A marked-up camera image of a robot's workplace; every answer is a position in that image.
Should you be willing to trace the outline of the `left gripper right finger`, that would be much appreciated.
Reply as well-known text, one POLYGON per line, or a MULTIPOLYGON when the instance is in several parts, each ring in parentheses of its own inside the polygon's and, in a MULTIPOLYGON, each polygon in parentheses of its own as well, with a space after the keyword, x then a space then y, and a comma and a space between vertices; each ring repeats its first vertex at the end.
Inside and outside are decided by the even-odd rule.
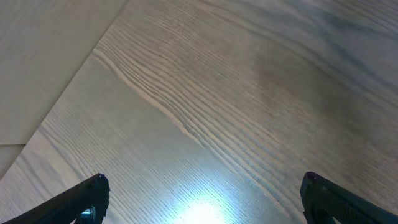
POLYGON ((307 223, 397 223, 397 215, 314 172, 305 173, 300 196, 307 223))

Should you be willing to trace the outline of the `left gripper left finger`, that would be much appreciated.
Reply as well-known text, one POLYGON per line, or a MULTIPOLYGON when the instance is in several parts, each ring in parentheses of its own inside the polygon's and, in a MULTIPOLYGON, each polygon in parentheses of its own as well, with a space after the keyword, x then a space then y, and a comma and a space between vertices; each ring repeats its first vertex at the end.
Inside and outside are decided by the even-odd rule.
POLYGON ((108 179, 98 173, 4 224, 102 224, 109 193, 108 179))

